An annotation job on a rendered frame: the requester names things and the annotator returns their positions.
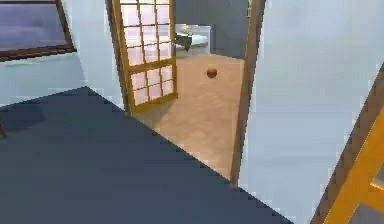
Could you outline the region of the yellow glass-paned room door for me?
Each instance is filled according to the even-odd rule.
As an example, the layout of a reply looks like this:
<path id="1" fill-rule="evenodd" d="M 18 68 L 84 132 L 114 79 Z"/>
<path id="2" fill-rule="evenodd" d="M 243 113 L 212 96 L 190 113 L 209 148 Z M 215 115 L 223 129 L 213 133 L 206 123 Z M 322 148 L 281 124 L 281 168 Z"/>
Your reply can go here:
<path id="1" fill-rule="evenodd" d="M 174 0 L 112 0 L 129 114 L 178 97 Z"/>

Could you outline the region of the white bed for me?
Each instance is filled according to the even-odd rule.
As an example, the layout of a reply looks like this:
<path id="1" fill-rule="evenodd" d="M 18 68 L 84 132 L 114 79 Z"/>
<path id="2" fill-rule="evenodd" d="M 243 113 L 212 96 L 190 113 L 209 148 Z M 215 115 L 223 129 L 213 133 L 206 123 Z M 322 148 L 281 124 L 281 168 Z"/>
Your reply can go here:
<path id="1" fill-rule="evenodd" d="M 176 24 L 175 31 L 178 35 L 185 36 L 185 31 L 192 33 L 190 49 L 186 51 L 182 45 L 175 45 L 177 57 L 187 57 L 195 54 L 209 54 L 211 42 L 211 27 L 205 25 Z"/>

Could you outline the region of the brown framed window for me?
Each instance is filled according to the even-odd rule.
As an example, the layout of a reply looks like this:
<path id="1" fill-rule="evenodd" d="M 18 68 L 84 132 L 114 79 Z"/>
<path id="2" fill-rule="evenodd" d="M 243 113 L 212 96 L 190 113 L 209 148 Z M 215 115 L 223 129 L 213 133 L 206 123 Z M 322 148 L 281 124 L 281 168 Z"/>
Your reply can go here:
<path id="1" fill-rule="evenodd" d="M 61 0 L 0 0 L 0 62 L 73 52 Z"/>

